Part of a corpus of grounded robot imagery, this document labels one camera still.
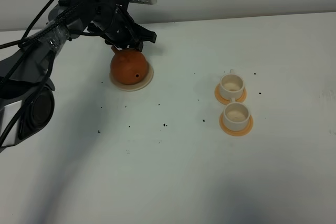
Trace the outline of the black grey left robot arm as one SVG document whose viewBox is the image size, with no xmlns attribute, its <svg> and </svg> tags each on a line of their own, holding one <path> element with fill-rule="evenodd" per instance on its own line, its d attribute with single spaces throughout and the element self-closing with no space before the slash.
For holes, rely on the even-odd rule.
<svg viewBox="0 0 336 224">
<path fill-rule="evenodd" d="M 1 61 L 1 149 L 18 145 L 42 130 L 55 108 L 51 73 L 65 42 L 101 37 L 107 45 L 141 51 L 156 33 L 136 24 L 130 3 L 155 0 L 59 0 L 41 31 L 24 37 L 19 49 Z"/>
</svg>

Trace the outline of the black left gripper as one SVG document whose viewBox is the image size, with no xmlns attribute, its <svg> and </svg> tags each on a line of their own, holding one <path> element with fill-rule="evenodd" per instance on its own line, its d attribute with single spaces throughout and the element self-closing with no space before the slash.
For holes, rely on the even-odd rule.
<svg viewBox="0 0 336 224">
<path fill-rule="evenodd" d="M 90 22 L 90 34 L 103 38 L 105 44 L 142 51 L 144 41 L 156 42 L 155 32 L 130 22 L 119 6 L 101 2 L 92 7 L 95 16 Z"/>
</svg>

